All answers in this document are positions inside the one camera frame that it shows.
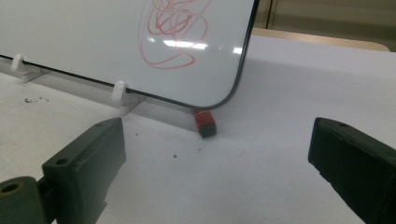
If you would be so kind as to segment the white whiteboard with black rim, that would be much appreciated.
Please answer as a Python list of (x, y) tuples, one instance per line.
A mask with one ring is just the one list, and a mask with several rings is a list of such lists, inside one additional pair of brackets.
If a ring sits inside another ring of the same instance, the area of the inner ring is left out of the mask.
[(191, 108), (235, 93), (260, 0), (0, 0), (0, 57)]

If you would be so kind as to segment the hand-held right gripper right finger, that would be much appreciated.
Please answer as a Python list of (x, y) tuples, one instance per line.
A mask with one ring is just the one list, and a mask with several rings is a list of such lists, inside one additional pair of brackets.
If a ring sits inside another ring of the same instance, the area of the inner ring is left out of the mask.
[(396, 224), (396, 149), (343, 122), (317, 118), (307, 159), (366, 224)]

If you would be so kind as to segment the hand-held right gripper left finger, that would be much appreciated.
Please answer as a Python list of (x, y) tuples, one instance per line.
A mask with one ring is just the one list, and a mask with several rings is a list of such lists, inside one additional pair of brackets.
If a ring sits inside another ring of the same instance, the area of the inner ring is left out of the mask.
[(47, 160), (42, 169), (60, 205), (58, 224), (95, 224), (106, 207), (108, 189), (125, 162), (120, 118), (94, 124)]

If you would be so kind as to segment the small red black block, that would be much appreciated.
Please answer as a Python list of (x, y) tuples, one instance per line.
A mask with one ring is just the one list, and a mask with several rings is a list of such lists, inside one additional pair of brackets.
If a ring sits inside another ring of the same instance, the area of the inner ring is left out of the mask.
[(202, 138), (212, 137), (217, 134), (217, 125), (210, 111), (194, 110), (193, 115), (196, 128)]

